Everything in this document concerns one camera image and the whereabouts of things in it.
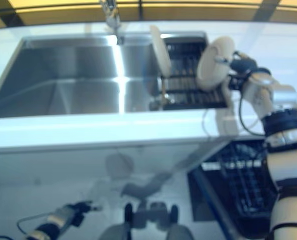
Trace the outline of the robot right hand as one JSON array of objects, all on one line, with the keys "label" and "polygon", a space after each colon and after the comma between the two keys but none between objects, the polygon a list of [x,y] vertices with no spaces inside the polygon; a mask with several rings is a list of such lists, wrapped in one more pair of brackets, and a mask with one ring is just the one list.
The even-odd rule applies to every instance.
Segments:
[{"label": "robot right hand", "polygon": [[230,56],[217,55],[214,57],[216,63],[228,66],[232,71],[246,75],[258,68],[257,62],[247,54],[235,50]]}]

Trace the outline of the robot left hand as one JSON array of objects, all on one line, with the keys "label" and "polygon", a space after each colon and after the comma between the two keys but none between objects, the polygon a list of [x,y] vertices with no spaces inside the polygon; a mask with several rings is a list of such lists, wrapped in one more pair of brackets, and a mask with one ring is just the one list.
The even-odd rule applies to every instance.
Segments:
[{"label": "robot left hand", "polygon": [[74,211],[75,215],[84,215],[89,212],[99,212],[104,208],[102,205],[94,203],[91,200],[84,200],[68,204],[68,207]]}]

